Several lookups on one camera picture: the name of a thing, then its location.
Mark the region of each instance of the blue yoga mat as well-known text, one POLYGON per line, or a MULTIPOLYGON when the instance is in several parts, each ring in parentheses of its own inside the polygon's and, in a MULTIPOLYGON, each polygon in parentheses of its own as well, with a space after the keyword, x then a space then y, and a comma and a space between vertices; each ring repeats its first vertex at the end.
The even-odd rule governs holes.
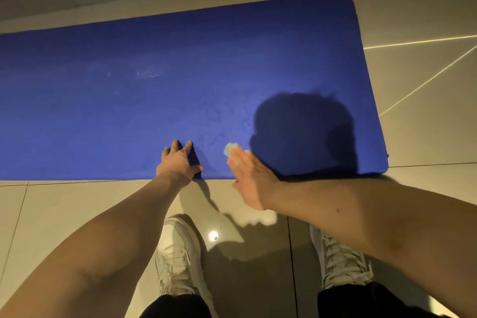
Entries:
POLYGON ((272 0, 0 35, 0 180, 148 179, 173 139, 281 177, 382 173, 352 0, 272 0))

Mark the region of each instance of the sneaker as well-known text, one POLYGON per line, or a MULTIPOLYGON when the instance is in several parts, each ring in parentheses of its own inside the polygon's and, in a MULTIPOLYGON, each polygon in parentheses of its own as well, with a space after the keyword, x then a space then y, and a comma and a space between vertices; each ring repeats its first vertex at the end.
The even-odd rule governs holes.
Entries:
POLYGON ((366 285, 372 282, 371 264, 366 265, 364 254, 310 225, 310 235, 321 266, 323 289, 343 284, 366 285))
POLYGON ((194 229, 178 215, 164 221, 156 249, 156 269, 161 295, 198 294, 212 318, 218 318, 202 271, 200 240, 194 229))

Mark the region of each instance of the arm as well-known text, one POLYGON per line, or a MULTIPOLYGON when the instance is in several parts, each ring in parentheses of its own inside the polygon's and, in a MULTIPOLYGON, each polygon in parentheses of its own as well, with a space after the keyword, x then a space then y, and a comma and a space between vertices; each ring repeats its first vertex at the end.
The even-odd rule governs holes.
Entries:
POLYGON ((63 241, 0 310, 0 318, 124 317, 161 235, 167 210, 199 165, 192 142, 162 153, 157 177, 63 241))
POLYGON ((242 149, 228 164, 248 205, 313 224, 400 269, 462 318, 477 316, 477 206, 375 179, 280 182, 242 149))

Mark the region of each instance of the hand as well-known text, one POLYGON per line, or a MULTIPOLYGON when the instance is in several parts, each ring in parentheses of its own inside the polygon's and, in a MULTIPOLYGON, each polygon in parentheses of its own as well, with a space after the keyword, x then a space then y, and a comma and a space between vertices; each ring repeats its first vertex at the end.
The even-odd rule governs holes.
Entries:
POLYGON ((156 174, 168 175, 177 178, 181 188, 187 186, 194 175, 202 170, 201 165, 191 166, 187 156, 192 149, 192 141, 188 141, 183 149, 179 150, 179 141, 172 141, 172 146, 166 147, 162 152, 162 162, 156 168, 156 174))
POLYGON ((231 151, 227 164, 237 181, 233 187, 240 193, 244 203, 255 210, 265 210, 267 200, 280 184, 273 172, 250 151, 237 147, 231 151))

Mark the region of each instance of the black pants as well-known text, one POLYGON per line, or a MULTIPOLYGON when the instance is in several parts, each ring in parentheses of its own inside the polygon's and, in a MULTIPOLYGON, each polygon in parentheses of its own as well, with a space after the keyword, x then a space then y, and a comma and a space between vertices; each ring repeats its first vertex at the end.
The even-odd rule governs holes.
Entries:
MULTIPOLYGON (((319 318, 426 318, 437 317, 417 307, 408 307, 379 283, 340 285, 318 293, 319 318)), ((210 318, 198 295, 161 296, 140 318, 210 318)))

